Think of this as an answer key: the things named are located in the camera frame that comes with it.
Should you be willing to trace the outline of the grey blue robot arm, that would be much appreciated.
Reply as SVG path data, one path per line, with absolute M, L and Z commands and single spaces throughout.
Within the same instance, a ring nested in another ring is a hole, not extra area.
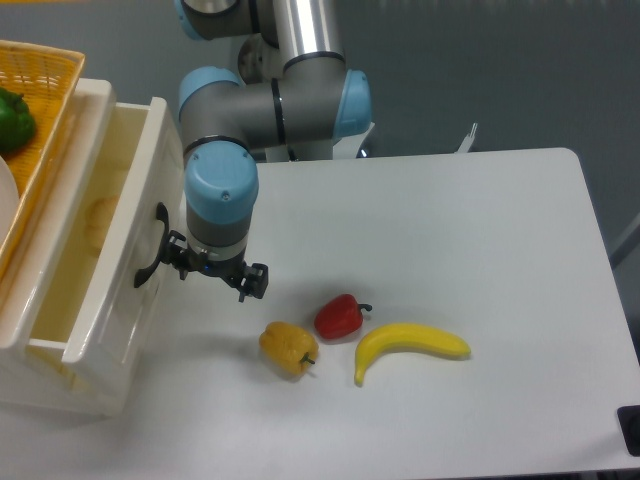
M 186 234 L 170 233 L 163 260 L 181 275 L 219 278 L 241 298 L 262 298 L 268 269 L 245 251 L 259 192 L 253 152 L 334 143 L 366 132 L 366 75 L 346 66 L 332 1 L 178 1 L 197 40 L 248 36 L 272 47 L 276 69 L 256 81 L 205 66 L 179 87 Z

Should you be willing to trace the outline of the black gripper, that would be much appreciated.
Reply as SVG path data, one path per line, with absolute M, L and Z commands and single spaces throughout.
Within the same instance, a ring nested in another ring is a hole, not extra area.
M 231 288 L 235 289 L 239 296 L 238 301 L 243 302 L 247 297 L 262 299 L 269 285 L 269 267 L 261 263 L 248 265 L 245 260 L 245 250 L 225 260 L 214 260 L 210 254 L 204 251 L 197 252 L 182 242 L 186 237 L 176 230 L 170 230 L 161 247 L 161 262 L 172 266 L 179 274 L 181 280 L 185 280 L 189 273 L 196 272 L 201 275 L 220 278 Z

